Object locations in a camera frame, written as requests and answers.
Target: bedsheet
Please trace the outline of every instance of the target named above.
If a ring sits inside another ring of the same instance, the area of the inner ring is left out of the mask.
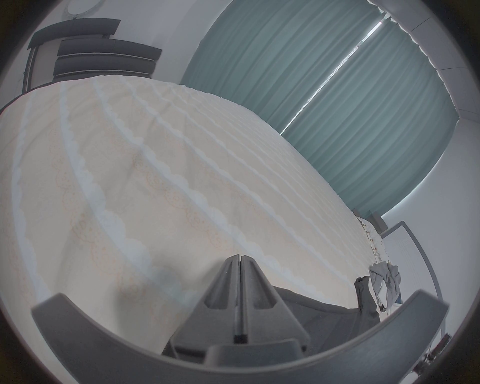
[[[160,353],[234,254],[270,282],[357,307],[375,258],[329,184],[267,123],[214,95],[106,76],[50,85],[0,117],[0,298],[62,382],[30,315],[63,292]]]

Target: gray garment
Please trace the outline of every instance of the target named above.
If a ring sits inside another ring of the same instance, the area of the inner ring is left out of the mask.
[[[387,309],[390,309],[393,303],[398,299],[400,294],[400,273],[398,272],[397,265],[391,265],[386,261],[382,261],[379,264],[374,264],[369,268],[370,278],[372,279],[372,286],[375,295],[377,296],[382,287],[382,282],[385,282],[387,288],[387,307],[380,305],[380,310],[385,312]]]

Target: black cloth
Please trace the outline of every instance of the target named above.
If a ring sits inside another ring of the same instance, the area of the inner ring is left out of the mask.
[[[369,276],[355,282],[359,307],[347,309],[324,304],[308,297],[277,288],[278,294],[311,338],[309,355],[325,352],[350,341],[380,323],[377,304],[370,294]]]

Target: curtain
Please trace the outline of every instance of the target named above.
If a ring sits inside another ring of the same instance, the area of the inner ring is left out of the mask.
[[[234,0],[182,84],[243,105],[282,132],[382,18],[361,0]],[[283,136],[350,209],[382,215],[432,169],[457,120],[428,58],[384,21]]]

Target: pillow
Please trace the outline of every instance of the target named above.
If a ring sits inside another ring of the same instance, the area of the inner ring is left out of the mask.
[[[375,255],[375,259],[377,263],[381,263],[382,261],[388,262],[387,252],[385,250],[384,242],[381,236],[376,231],[373,224],[361,217],[357,217],[360,223],[367,234],[368,240],[370,241],[370,246],[372,247],[373,254]]]

